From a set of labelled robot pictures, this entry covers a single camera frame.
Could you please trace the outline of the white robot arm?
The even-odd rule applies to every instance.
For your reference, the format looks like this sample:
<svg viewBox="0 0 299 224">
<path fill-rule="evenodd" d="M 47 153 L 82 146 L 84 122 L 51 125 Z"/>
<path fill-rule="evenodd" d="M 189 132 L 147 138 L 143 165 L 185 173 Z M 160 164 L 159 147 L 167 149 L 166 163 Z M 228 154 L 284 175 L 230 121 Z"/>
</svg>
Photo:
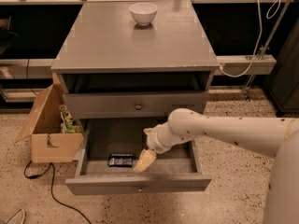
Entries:
<svg viewBox="0 0 299 224">
<path fill-rule="evenodd" d="M 201 135 L 274 159 L 263 224 L 299 224 L 299 119 L 210 117 L 186 108 L 144 130 L 147 147 L 135 166 L 141 173 L 159 154 Z"/>
</svg>

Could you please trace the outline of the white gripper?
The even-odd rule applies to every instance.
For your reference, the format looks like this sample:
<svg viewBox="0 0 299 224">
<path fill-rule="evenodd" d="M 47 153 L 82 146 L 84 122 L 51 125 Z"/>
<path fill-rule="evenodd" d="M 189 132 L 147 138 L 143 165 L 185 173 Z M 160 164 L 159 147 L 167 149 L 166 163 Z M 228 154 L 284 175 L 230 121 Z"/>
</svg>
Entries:
<svg viewBox="0 0 299 224">
<path fill-rule="evenodd" d="M 145 128 L 143 132 L 147 136 L 149 149 L 142 150 L 139 160 L 134 167 L 136 173 L 144 172 L 155 162 L 157 154 L 165 153 L 174 145 L 174 134 L 167 123 L 158 124 L 153 128 Z"/>
</svg>

